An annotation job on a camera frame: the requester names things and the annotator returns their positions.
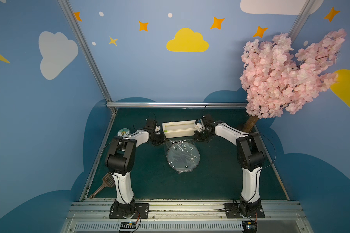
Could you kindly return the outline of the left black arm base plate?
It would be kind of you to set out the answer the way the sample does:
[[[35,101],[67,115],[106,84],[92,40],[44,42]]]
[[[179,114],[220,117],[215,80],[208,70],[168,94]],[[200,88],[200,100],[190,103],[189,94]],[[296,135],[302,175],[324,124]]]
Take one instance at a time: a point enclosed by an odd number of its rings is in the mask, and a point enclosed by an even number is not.
[[[114,203],[110,208],[109,219],[147,219],[149,214],[148,203],[122,204]]]

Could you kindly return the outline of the white plastic wrap dispenser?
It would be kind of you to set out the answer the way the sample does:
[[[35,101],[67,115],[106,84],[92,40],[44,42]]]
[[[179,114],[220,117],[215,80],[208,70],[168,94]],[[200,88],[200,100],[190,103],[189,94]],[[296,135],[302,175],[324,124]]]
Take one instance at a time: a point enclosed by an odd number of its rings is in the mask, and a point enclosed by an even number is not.
[[[197,131],[196,120],[164,122],[162,129],[166,138],[194,136]]]

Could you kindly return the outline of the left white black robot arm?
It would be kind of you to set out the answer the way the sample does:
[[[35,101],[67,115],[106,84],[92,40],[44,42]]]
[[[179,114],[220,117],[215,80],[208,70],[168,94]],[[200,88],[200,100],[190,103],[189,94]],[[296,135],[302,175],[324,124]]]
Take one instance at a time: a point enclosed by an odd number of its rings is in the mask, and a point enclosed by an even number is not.
[[[147,142],[156,146],[165,140],[165,133],[161,130],[156,132],[137,130],[125,138],[115,136],[109,144],[105,165],[115,181],[117,191],[115,205],[119,208],[130,208],[135,202],[131,186],[131,171],[134,167],[137,147]]]

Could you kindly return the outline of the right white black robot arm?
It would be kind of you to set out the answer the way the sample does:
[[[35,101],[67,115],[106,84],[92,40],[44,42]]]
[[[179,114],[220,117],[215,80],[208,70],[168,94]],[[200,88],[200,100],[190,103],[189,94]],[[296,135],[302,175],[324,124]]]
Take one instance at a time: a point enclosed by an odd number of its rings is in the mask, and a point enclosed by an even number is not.
[[[230,127],[226,123],[202,123],[195,121],[194,139],[205,141],[211,136],[219,136],[234,144],[237,148],[237,159],[243,170],[243,189],[240,196],[241,212],[252,212],[260,207],[259,183],[260,174],[266,156],[258,133],[245,133]]]

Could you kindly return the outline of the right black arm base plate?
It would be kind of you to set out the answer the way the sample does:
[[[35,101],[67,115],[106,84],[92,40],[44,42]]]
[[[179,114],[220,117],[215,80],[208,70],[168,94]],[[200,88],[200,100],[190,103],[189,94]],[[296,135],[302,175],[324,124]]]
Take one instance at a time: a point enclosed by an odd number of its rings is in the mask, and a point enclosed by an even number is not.
[[[265,218],[260,202],[254,203],[225,203],[224,210],[227,218]]]

